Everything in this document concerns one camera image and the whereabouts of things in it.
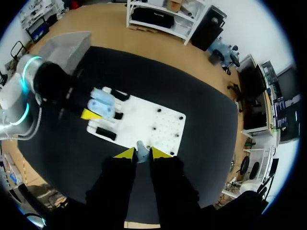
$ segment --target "blue object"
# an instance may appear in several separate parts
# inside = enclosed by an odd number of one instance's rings
[[[87,107],[89,108],[89,110],[103,117],[114,117],[115,115],[115,110],[113,105],[105,104],[96,99],[89,100]]]
[[[114,97],[103,90],[93,89],[91,91],[91,97],[102,102],[103,104],[114,106],[115,103]]]

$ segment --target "white shelf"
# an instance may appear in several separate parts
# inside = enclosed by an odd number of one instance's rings
[[[183,12],[179,11],[178,13],[176,12],[173,12],[173,11],[170,11],[169,9],[167,9],[166,7],[161,7],[161,6],[155,6],[155,5],[152,5],[152,4],[148,4],[148,3],[144,3],[144,2],[140,2],[140,1],[131,1],[130,2],[131,5],[134,5],[134,6],[142,6],[142,7],[146,7],[146,8],[152,8],[152,9],[156,9],[156,10],[159,10],[159,11],[163,11],[163,12],[167,12],[167,13],[170,13],[170,14],[173,14],[173,15],[176,15],[176,16],[179,16],[181,18],[184,18],[184,19],[187,19],[189,20],[190,22],[193,22],[195,23],[196,20],[194,20],[193,18],[185,15]]]
[[[187,39],[186,36],[184,36],[183,34],[176,33],[172,28],[168,29],[168,28],[165,28],[165,27],[162,27],[162,26],[149,24],[149,23],[143,23],[143,22],[139,22],[139,21],[136,21],[136,20],[130,20],[129,23],[151,27],[153,29],[161,30],[161,31],[164,31],[164,32],[169,33],[171,35],[175,35],[175,36],[180,37],[182,39]]]
[[[161,30],[161,31],[164,31],[164,32],[169,33],[171,35],[182,38],[184,40],[183,44],[186,46],[188,44],[189,40],[191,39],[192,35],[194,34],[195,30],[197,29],[198,25],[201,23],[201,20],[203,19],[204,15],[205,15],[206,11],[208,10],[208,7],[209,7],[209,4],[207,4],[208,0],[196,0],[196,1],[201,3],[201,5],[199,4],[199,6],[198,6],[197,14],[193,15],[195,18],[191,18],[191,17],[185,15],[181,11],[176,13],[176,12],[172,12],[172,11],[168,10],[166,7],[151,5],[149,3],[141,2],[140,0],[127,0],[126,26],[129,27],[130,24],[137,24],[137,25],[143,25],[143,26],[151,27],[153,29]],[[182,26],[180,23],[178,23],[173,28],[168,29],[168,28],[158,26],[158,25],[143,23],[143,22],[140,22],[140,21],[132,20],[131,14],[133,14],[134,6],[151,8],[151,9],[155,9],[155,10],[158,10],[158,11],[161,11],[161,12],[166,12],[168,14],[181,17],[181,18],[187,20],[187,22],[189,21],[189,24],[191,23],[192,26],[189,26],[189,25]],[[190,28],[189,32],[187,31],[185,33],[184,31],[186,31],[186,30],[182,27]]]

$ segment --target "white wall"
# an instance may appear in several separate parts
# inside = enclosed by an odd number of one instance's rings
[[[30,41],[30,37],[22,29],[19,18],[15,17],[0,40],[0,70],[2,73],[6,73],[4,65],[12,60],[11,49],[17,41],[21,41],[25,45]]]
[[[278,74],[293,63],[291,49],[283,31],[258,0],[211,0],[227,14],[223,43],[237,45],[240,59],[251,54],[258,64],[271,61]]]

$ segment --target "black chair wheel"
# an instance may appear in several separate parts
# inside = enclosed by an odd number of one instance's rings
[[[254,166],[251,169],[251,172],[250,172],[250,175],[249,175],[250,180],[254,180],[256,178],[256,175],[259,171],[259,168],[260,168],[259,162],[254,163]]]
[[[249,165],[249,156],[246,156],[241,163],[240,175],[243,175],[247,172],[248,165]]]

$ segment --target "gray cylinder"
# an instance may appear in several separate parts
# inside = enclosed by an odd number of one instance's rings
[[[34,77],[44,62],[40,56],[26,54],[22,56],[17,64],[16,72],[21,75],[32,92],[35,92],[33,85]]]

